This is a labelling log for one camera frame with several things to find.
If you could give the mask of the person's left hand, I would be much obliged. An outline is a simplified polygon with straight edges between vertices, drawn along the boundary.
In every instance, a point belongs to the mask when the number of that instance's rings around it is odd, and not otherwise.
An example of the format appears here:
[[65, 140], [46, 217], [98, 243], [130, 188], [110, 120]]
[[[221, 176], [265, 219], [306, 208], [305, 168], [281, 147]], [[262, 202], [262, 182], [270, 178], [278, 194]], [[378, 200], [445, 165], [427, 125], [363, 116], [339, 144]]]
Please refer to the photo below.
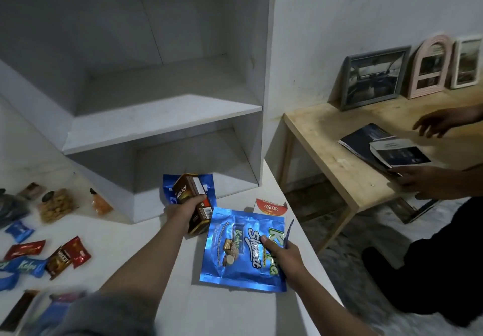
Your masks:
[[162, 229], [166, 229], [170, 234], [187, 235], [189, 222], [195, 210], [196, 207], [186, 207], [185, 203], [169, 206], [166, 208], [167, 221]]

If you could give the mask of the dark and white brochure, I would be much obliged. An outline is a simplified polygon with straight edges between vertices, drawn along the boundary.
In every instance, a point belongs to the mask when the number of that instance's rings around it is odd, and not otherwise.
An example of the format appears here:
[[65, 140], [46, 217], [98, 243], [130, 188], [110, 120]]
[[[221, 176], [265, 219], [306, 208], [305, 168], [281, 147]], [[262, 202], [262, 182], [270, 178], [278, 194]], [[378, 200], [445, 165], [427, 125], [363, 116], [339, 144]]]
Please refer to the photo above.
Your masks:
[[374, 140], [370, 142], [370, 151], [376, 159], [388, 168], [435, 164], [423, 153], [419, 146], [406, 138], [392, 136]]

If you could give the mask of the white picture frame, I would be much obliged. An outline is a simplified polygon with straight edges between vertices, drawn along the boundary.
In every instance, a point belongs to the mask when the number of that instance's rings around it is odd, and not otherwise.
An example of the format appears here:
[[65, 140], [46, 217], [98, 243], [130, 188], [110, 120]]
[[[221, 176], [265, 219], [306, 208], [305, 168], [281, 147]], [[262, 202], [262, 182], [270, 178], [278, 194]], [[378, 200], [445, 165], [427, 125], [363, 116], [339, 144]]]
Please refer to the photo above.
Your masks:
[[480, 81], [483, 34], [457, 37], [454, 44], [451, 89], [477, 85]]

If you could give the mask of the white shelf unit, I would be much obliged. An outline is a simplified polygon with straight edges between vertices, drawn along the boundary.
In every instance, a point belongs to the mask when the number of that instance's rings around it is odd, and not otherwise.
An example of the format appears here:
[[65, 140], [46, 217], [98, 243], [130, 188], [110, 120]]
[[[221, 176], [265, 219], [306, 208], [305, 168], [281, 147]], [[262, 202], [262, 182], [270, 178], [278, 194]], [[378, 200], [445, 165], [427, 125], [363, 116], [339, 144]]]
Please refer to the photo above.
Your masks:
[[131, 223], [262, 184], [274, 0], [0, 0], [0, 97]]

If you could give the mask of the pink arched frame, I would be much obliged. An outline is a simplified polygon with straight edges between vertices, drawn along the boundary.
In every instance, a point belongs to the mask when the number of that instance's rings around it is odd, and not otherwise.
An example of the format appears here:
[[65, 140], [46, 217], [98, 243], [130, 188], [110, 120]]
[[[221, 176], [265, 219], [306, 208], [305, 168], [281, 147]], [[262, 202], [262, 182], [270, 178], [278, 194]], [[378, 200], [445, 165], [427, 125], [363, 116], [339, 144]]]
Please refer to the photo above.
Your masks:
[[406, 98], [414, 99], [442, 91], [451, 55], [452, 44], [447, 35], [439, 34], [425, 40], [414, 55]]

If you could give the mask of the small blue snack packet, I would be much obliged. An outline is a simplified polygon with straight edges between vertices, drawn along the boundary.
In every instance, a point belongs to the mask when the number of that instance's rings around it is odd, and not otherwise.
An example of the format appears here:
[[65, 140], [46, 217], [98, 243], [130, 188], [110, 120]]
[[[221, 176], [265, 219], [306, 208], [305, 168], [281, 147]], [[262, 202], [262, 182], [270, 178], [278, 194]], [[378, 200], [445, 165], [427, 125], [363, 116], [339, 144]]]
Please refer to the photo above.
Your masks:
[[24, 222], [19, 219], [7, 226], [3, 232], [9, 234], [16, 244], [21, 244], [34, 234], [35, 229], [25, 225]]

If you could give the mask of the brown snack box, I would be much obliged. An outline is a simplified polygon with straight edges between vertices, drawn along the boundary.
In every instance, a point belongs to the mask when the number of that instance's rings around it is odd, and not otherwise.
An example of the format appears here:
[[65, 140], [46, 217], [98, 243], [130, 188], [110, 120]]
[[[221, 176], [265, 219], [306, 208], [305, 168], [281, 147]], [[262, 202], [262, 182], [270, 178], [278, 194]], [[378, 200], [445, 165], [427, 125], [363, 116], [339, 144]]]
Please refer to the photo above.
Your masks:
[[172, 192], [180, 205], [193, 197], [205, 196], [194, 208], [188, 227], [188, 235], [202, 233], [209, 225], [216, 206], [213, 175], [182, 174], [173, 184]]

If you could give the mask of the large blue snack pouch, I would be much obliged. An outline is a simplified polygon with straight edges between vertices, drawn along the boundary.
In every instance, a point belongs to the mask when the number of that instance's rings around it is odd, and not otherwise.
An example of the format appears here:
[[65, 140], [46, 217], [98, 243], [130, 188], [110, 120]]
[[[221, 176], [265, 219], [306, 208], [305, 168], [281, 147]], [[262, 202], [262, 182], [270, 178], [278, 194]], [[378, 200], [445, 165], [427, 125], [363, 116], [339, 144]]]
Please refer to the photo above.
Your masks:
[[261, 242], [265, 235], [285, 247], [284, 217], [215, 207], [208, 229], [199, 280], [245, 290], [286, 292], [276, 258]]

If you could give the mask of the person's left forearm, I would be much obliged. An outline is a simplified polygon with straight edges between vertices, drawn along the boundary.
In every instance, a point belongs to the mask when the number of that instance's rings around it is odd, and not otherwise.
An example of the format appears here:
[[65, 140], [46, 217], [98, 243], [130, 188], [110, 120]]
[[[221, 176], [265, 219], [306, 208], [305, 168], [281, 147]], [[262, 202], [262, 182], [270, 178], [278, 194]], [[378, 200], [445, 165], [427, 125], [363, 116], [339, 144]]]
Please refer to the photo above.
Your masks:
[[128, 293], [160, 303], [185, 236], [162, 227], [100, 287], [101, 292]]

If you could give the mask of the white and red snack box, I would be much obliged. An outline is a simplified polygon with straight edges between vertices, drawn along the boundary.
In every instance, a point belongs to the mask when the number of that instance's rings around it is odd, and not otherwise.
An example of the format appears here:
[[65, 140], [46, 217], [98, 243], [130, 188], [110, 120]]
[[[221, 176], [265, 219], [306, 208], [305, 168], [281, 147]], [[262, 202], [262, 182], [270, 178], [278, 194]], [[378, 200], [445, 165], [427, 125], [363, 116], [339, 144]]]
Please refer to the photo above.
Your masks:
[[257, 198], [253, 207], [253, 213], [282, 217], [288, 210], [287, 202], [276, 204]]

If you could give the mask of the person's right forearm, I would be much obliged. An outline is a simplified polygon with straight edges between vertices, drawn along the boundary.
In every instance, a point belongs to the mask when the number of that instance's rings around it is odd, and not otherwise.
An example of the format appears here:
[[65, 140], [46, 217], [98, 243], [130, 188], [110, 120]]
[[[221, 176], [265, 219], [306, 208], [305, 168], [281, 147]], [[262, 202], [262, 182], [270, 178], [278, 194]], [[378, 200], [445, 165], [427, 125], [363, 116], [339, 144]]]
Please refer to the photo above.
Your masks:
[[378, 336], [307, 271], [289, 280], [321, 336]]

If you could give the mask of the wooden table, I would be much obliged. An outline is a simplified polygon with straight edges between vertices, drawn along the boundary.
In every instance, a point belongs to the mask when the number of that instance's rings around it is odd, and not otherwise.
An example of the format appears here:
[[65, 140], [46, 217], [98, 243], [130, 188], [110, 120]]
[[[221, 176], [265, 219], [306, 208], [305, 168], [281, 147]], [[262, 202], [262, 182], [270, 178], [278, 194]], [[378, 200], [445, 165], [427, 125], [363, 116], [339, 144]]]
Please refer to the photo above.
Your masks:
[[344, 112], [338, 110], [336, 103], [322, 103], [284, 113], [288, 132], [279, 185], [285, 184], [291, 148], [296, 139], [347, 204], [339, 220], [315, 247], [315, 252], [319, 254], [326, 249], [357, 213], [402, 195], [395, 180], [363, 162], [339, 144], [339, 139], [374, 123], [392, 135], [412, 140], [443, 167], [474, 167], [483, 163], [483, 121], [452, 129], [443, 138], [420, 137], [412, 126], [421, 116], [438, 109], [481, 102], [483, 82], [414, 99], [398, 97]]

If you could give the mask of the dark chocolate bar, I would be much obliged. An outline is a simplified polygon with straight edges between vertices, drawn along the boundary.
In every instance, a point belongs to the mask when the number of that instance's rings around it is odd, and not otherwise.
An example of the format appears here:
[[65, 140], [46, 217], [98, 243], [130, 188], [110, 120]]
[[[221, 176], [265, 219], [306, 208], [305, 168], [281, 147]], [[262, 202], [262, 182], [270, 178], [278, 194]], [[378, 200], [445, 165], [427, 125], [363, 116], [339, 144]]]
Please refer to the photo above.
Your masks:
[[9, 314], [0, 324], [0, 332], [15, 332], [30, 304], [39, 293], [39, 290], [25, 290], [21, 298], [16, 302]]

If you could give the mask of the long blue snack packet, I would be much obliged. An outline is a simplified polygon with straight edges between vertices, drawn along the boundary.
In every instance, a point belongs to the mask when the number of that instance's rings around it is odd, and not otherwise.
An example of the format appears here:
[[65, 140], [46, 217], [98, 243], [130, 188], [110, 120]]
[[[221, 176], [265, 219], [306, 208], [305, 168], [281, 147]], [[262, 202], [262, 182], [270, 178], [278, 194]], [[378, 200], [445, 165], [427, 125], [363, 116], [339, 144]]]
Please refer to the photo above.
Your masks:
[[28, 256], [20, 256], [11, 260], [0, 261], [0, 272], [13, 274], [27, 274], [35, 278], [42, 278], [48, 259], [36, 259]]

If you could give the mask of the dark snack bag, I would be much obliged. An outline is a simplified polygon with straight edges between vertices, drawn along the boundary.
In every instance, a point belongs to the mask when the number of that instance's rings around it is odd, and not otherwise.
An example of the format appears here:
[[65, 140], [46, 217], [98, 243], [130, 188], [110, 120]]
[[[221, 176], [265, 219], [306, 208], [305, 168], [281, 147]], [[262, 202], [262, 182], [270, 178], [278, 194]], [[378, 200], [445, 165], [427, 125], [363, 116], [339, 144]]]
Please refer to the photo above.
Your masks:
[[0, 229], [30, 214], [28, 200], [19, 196], [7, 194], [0, 188]]

